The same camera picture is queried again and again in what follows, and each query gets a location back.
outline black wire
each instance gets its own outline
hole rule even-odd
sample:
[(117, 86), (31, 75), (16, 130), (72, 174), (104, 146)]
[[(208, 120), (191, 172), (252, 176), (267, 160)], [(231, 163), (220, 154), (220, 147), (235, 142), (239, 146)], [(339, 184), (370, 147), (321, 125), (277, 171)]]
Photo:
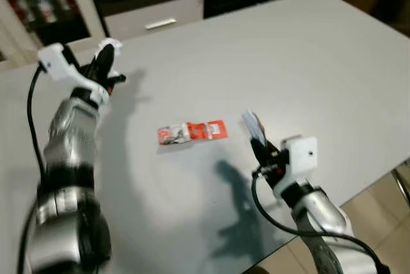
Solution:
[(335, 232), (315, 232), (315, 231), (302, 231), (302, 230), (296, 230), (296, 229), (292, 229), (289, 228), (281, 223), (279, 223), (278, 221), (274, 220), (262, 207), (261, 203), (259, 202), (259, 198), (258, 198), (258, 194), (256, 193), (256, 181), (259, 177), (257, 175), (255, 175), (254, 177), (252, 177), (252, 197), (254, 199), (255, 205), (257, 207), (257, 209), (260, 211), (260, 213), (263, 215), (264, 218), (266, 218), (272, 225), (274, 225), (275, 227), (289, 233), (289, 234), (293, 234), (295, 236), (300, 236), (300, 237), (332, 237), (332, 238), (339, 238), (339, 239), (344, 239), (350, 242), (353, 242), (357, 245), (359, 245), (361, 248), (363, 248), (363, 250), (373, 259), (375, 266), (376, 266), (376, 270), (378, 274), (388, 274), (390, 273), (389, 268), (384, 265), (380, 259), (378, 258), (378, 256), (376, 255), (376, 253), (363, 241), (352, 237), (352, 236), (348, 236), (346, 234), (338, 234)]
[(36, 205), (37, 199), (35, 198), (26, 215), (26, 220), (24, 221), (23, 230), (20, 236), (19, 256), (17, 258), (17, 274), (23, 274), (24, 272), (24, 261), (26, 258), (28, 230), (30, 228), (30, 223), (34, 217)]
[(38, 148), (38, 142), (37, 142), (37, 136), (36, 136), (36, 129), (34, 128), (34, 123), (33, 123), (33, 115), (31, 113), (32, 109), (32, 101), (33, 101), (33, 93), (34, 93), (34, 87), (37, 82), (37, 78), (40, 75), (41, 71), (43, 71), (44, 68), (42, 65), (39, 65), (36, 69), (36, 72), (34, 73), (33, 79), (31, 80), (30, 84), (30, 89), (28, 91), (28, 96), (27, 96), (27, 119), (28, 119), (28, 125), (30, 128), (30, 133), (31, 133), (31, 139), (33, 141), (33, 148), (34, 152), (37, 157), (37, 162), (38, 162), (38, 168), (40, 169), (40, 176), (43, 179), (45, 175), (45, 168), (43, 164), (43, 159), (40, 153), (40, 149)]

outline drawer handle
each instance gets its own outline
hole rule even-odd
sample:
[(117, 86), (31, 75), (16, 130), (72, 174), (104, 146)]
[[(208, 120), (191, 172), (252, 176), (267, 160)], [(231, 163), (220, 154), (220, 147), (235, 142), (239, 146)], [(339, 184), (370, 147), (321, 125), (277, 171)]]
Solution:
[(150, 31), (152, 29), (160, 28), (162, 26), (169, 26), (170, 24), (174, 24), (176, 22), (177, 22), (177, 19), (169, 18), (169, 19), (165, 19), (165, 20), (161, 20), (161, 21), (158, 21), (158, 22), (147, 24), (145, 26), (145, 29), (147, 31)]

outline tiled floor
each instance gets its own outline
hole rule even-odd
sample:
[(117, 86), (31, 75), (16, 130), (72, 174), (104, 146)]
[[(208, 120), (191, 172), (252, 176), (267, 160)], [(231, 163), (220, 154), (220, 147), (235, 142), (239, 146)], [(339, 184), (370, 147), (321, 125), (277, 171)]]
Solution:
[[(410, 167), (399, 172), (410, 182)], [(392, 274), (410, 273), (410, 209), (389, 173), (342, 206), (357, 238), (370, 245)], [(269, 274), (317, 274), (305, 244), (296, 238), (259, 267)]]

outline robotic arm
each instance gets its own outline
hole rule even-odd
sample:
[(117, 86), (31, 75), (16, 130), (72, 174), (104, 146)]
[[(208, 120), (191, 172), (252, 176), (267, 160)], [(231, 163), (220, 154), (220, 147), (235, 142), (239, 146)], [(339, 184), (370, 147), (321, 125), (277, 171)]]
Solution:
[[(257, 116), (243, 115), (251, 133), (251, 145), (260, 167), (253, 174), (252, 196), (262, 215), (276, 227), (301, 236), (319, 274), (388, 274), (369, 246), (354, 237), (347, 215), (334, 205), (322, 188), (306, 180), (317, 166), (317, 140), (296, 136), (282, 142), (282, 150), (266, 138)], [(291, 208), (297, 230), (276, 222), (259, 203), (256, 180), (265, 178), (276, 198)]]
[(28, 245), (32, 273), (92, 273), (111, 255), (110, 233), (94, 196), (95, 127), (115, 83), (121, 43), (107, 38), (92, 62), (80, 67), (68, 47), (39, 51), (41, 65), (71, 90), (58, 108), (45, 147), (45, 173), (37, 188), (36, 225)]

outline table surface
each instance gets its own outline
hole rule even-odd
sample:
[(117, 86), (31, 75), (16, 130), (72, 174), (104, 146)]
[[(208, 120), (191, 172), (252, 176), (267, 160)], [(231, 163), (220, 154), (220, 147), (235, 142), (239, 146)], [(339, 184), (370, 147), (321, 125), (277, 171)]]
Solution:
[[(241, 113), (278, 144), (318, 138), (312, 176), (342, 204), (410, 156), (410, 41), (340, 0), (278, 0), (124, 42), (97, 133), (96, 193), (113, 258), (102, 273), (240, 273), (291, 239), (250, 197), (257, 166)], [(79, 55), (89, 60), (92, 52)], [(38, 175), (26, 123), (35, 66), (0, 75), (0, 264), (11, 273)], [(42, 146), (61, 86), (42, 77)], [(161, 148), (157, 129), (225, 121), (229, 138)], [(269, 213), (287, 207), (259, 185)]]

